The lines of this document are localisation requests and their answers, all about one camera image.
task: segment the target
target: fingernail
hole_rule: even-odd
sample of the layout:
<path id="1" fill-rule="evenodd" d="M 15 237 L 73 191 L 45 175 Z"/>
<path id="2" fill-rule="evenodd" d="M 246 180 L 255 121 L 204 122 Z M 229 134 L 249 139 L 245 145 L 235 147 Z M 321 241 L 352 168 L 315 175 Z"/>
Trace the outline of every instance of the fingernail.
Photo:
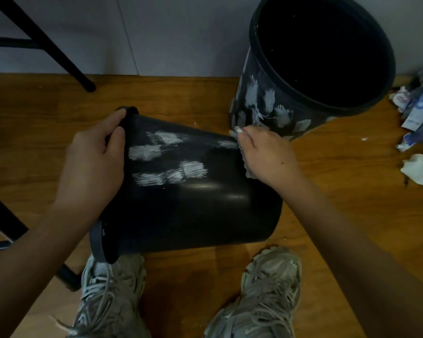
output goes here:
<path id="1" fill-rule="evenodd" d="M 125 135 L 125 130 L 121 126 L 116 127 L 114 131 L 118 134 Z"/>

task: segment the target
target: right hand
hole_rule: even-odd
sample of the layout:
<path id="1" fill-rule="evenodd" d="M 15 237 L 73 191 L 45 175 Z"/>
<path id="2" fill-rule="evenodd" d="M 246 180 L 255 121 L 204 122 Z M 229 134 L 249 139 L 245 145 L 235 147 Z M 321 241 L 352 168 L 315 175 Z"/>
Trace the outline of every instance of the right hand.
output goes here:
<path id="1" fill-rule="evenodd" d="M 247 126 L 238 141 L 251 172 L 273 189 L 293 186 L 305 178 L 291 143 L 275 132 Z"/>

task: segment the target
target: trash pile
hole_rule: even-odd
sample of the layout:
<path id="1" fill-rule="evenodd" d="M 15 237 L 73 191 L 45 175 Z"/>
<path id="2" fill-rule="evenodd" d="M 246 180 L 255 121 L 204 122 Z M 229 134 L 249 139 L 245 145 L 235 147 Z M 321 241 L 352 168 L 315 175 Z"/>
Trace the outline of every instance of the trash pile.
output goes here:
<path id="1" fill-rule="evenodd" d="M 423 71 L 418 73 L 411 86 L 402 86 L 390 95 L 390 99 L 398 106 L 401 119 L 404 120 L 401 127 L 410 130 L 396 148 L 404 152 L 417 143 L 423 143 Z M 414 154 L 403 162 L 401 172 L 423 185 L 423 154 Z"/>

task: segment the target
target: hand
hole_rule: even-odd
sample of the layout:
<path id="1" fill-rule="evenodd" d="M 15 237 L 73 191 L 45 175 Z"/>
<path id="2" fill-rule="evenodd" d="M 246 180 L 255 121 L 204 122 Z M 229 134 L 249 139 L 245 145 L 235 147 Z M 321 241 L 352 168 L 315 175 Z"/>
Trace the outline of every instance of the hand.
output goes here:
<path id="1" fill-rule="evenodd" d="M 251 172 L 275 190 L 305 178 L 290 142 L 275 132 L 247 126 L 238 134 L 238 141 Z"/>
<path id="2" fill-rule="evenodd" d="M 118 110 L 94 127 L 75 134 L 67 149 L 54 208 L 84 215 L 92 224 L 124 180 L 125 117 Z M 108 145 L 105 137 L 110 135 Z"/>

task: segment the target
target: left hand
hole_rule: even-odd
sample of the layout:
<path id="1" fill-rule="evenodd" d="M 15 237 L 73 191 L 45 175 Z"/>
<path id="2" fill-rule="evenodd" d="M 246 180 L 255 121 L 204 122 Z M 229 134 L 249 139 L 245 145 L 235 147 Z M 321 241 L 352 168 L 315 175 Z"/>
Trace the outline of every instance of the left hand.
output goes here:
<path id="1" fill-rule="evenodd" d="M 94 222 L 124 180 L 125 117 L 118 110 L 94 127 L 75 134 L 67 149 L 53 207 Z M 105 137 L 110 135 L 108 145 Z"/>

